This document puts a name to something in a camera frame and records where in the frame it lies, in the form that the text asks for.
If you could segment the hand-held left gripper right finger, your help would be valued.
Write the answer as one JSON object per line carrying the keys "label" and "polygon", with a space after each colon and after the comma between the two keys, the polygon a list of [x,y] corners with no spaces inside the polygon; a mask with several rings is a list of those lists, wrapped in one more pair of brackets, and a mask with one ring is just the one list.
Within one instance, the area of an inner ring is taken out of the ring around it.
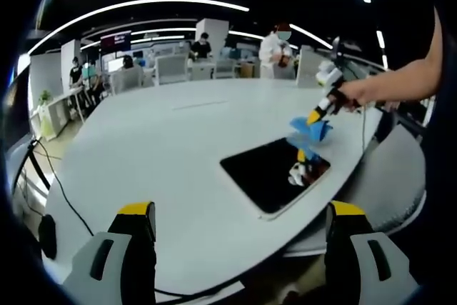
{"label": "hand-held left gripper right finger", "polygon": [[328,204],[324,263],[337,304],[406,304],[419,288],[408,257],[350,203]]}

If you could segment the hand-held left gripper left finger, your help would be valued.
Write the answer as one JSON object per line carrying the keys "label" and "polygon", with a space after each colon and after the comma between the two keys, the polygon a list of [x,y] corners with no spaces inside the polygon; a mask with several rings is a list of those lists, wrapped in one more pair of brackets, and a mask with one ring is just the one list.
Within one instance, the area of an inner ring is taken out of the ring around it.
{"label": "hand-held left gripper left finger", "polygon": [[155,304],[155,204],[125,205],[73,257],[62,286],[75,304]]}

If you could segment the person's right hand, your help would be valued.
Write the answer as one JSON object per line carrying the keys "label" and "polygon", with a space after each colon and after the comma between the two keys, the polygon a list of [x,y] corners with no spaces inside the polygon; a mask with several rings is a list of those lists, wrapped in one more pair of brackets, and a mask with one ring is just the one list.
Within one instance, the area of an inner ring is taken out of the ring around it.
{"label": "person's right hand", "polygon": [[348,81],[338,90],[347,98],[343,106],[349,111],[355,111],[376,100],[376,90],[371,79]]}

